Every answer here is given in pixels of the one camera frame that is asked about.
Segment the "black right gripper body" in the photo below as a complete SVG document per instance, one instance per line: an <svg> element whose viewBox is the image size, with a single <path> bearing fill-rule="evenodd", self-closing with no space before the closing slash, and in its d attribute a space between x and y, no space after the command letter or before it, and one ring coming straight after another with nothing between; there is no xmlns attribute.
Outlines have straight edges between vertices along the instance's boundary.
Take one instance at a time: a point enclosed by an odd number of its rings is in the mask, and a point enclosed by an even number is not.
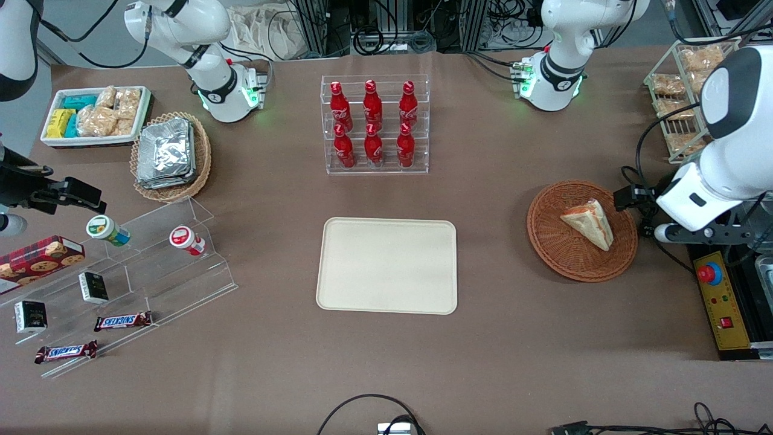
<svg viewBox="0 0 773 435"><path fill-rule="evenodd" d="M8 208L35 209L54 214L66 198L57 187L58 182L48 179L54 171L38 165L21 154L1 149L1 204Z"/></svg>

